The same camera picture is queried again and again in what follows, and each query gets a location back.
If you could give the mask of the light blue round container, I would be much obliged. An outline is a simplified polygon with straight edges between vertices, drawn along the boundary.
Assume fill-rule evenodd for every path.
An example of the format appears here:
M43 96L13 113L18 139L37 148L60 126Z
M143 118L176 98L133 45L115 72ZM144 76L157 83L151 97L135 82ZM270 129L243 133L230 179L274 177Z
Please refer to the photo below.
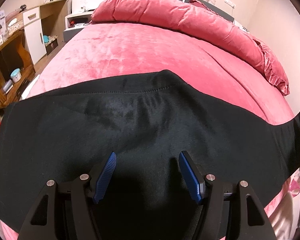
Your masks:
M11 73L10 78L11 78L11 80L12 80L14 83L19 82L19 81L21 80L21 78L22 78L20 68L15 69L15 70Z

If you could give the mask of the pink folded duvet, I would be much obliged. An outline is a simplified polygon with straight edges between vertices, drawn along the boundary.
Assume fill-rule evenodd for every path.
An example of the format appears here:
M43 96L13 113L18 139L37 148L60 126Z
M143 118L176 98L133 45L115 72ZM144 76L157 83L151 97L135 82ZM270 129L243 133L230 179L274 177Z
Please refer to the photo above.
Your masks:
M252 36L222 16L180 0L105 0L91 20L130 22L175 30L202 39L264 72L262 50Z

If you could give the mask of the black pants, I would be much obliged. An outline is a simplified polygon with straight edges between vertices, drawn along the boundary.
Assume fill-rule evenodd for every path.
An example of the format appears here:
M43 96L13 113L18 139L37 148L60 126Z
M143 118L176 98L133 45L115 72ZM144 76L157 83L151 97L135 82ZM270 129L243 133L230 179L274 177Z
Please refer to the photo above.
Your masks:
M0 124L0 219L15 231L49 179L74 180L106 154L117 167L94 208L105 239L189 239L199 217L177 159L248 181L263 205L300 167L300 112L271 125L179 76L116 76L9 105Z

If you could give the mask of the white bedside table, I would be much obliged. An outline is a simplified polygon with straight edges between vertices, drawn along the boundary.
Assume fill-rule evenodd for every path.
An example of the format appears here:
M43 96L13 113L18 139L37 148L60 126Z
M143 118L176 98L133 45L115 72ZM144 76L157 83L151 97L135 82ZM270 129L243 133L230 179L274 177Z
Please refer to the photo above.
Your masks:
M69 42L90 23L92 13L92 11L86 11L65 16L65 30L63 31L63 40L65 43Z

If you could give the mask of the pink ruffled pillow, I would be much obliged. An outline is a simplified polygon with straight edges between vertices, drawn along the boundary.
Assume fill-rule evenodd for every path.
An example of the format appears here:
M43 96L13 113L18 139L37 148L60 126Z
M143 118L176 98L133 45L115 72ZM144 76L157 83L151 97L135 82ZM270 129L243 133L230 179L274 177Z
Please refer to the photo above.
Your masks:
M276 55L263 41L239 29L203 2L190 0L189 3L204 10L200 13L200 17L203 18L203 29L198 32L204 40L249 63L282 95L290 94L286 72Z

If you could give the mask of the wooden desk shelf unit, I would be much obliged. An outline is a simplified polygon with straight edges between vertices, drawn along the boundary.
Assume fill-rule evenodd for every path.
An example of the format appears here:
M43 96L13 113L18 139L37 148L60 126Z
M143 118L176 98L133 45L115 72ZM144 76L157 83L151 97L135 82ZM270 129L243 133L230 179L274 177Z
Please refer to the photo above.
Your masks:
M40 19L46 49L46 55L42 58L46 58L63 41L64 20L68 5L66 0L56 0L36 7L40 7ZM36 64L32 62L25 38L24 12L15 16L18 21L8 32L8 38L0 45L0 109L17 101L20 98L21 89L31 82L36 74L34 69ZM10 75L17 68L20 68L22 78L19 82L14 83Z

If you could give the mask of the white cabinet door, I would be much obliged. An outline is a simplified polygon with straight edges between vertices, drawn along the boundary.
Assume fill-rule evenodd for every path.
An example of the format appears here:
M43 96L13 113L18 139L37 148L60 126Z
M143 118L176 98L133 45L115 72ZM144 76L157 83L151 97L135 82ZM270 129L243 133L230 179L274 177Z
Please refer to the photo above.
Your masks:
M23 13L23 24L29 53L33 64L36 64L46 55L40 7L25 11Z

